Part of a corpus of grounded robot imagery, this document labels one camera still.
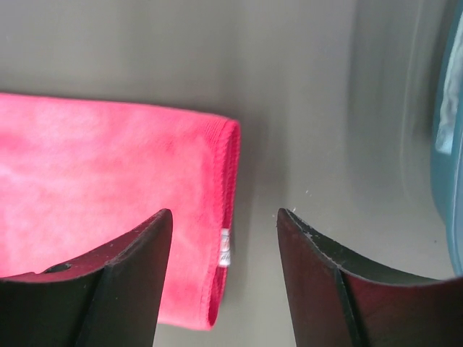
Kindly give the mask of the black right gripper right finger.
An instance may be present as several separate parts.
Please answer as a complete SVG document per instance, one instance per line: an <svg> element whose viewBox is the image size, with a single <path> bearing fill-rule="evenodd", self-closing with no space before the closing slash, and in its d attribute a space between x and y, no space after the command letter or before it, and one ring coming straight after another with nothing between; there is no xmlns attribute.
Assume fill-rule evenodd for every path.
<svg viewBox="0 0 463 347"><path fill-rule="evenodd" d="M277 233L298 346L460 346L462 279L368 259L280 209Z"/></svg>

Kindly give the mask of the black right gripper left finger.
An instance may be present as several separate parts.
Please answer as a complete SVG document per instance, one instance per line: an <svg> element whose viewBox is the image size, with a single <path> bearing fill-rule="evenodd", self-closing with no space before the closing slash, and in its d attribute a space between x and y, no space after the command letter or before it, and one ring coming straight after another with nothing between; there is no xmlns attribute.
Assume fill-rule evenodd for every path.
<svg viewBox="0 0 463 347"><path fill-rule="evenodd" d="M2 346L152 346L171 248L163 209L42 273L1 279Z"/></svg>

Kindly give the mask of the pink towel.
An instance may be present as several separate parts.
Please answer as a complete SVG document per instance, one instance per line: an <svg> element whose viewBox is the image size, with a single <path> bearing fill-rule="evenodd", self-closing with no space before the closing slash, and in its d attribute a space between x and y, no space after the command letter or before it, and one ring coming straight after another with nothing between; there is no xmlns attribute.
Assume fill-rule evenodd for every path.
<svg viewBox="0 0 463 347"><path fill-rule="evenodd" d="M238 121L160 106L1 96L1 274L40 272L159 210L173 233L158 320L216 323L230 264Z"/></svg>

